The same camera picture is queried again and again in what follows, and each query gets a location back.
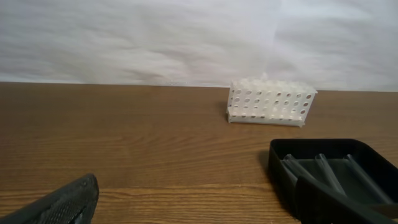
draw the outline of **white fabric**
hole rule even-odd
[[[228,86],[267,65],[270,78],[317,89],[398,91],[396,0],[281,9],[279,0],[3,0],[0,81]]]

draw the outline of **perforated white plastic rack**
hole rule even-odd
[[[229,89],[228,121],[302,127],[316,93],[302,82],[233,81]]]

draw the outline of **white wall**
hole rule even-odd
[[[398,91],[395,0],[279,3],[0,1],[0,81]]]

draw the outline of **wooden table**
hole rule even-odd
[[[94,173],[98,223],[297,223],[275,138],[355,138],[398,166],[398,93],[320,91],[303,128],[228,124],[226,88],[0,84],[0,216]]]

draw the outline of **brown wooden surface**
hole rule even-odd
[[[320,91],[303,128],[228,124],[225,88],[0,83],[0,216],[94,173],[100,223],[297,223],[275,138],[355,138],[398,166],[398,93]]]

